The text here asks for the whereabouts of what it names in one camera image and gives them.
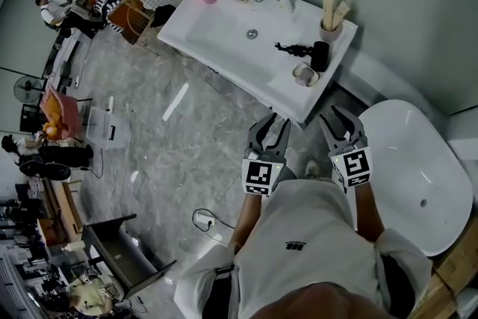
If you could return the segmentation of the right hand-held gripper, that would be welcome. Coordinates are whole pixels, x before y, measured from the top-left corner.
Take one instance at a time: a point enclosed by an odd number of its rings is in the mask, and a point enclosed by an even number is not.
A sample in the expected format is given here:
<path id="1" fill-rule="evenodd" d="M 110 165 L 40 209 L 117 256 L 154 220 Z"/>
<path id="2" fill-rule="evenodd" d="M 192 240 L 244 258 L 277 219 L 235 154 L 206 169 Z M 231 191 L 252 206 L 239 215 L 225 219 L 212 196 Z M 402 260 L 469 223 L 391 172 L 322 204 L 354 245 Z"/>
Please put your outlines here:
<path id="1" fill-rule="evenodd" d="M 349 188 L 370 182 L 373 172 L 372 155 L 361 120 L 345 108 L 332 106 L 334 115 L 349 135 L 339 136 L 324 115 L 320 115 L 320 126 L 329 147 L 332 166 L 338 181 L 346 193 Z"/>

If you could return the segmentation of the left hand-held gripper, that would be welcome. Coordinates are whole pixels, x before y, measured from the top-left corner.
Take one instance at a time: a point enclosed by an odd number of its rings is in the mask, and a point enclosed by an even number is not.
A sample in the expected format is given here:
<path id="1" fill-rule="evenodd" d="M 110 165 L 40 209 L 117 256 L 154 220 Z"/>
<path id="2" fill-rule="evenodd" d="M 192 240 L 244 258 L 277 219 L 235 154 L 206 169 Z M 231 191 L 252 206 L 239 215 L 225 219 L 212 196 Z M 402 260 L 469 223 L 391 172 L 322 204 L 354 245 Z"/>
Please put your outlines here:
<path id="1" fill-rule="evenodd" d="M 285 152 L 291 121 L 285 120 L 273 145 L 264 148 L 262 144 L 276 117 L 277 113 L 271 113 L 249 129 L 242 162 L 242 186 L 245 193 L 271 196 L 277 185 L 288 179 Z"/>

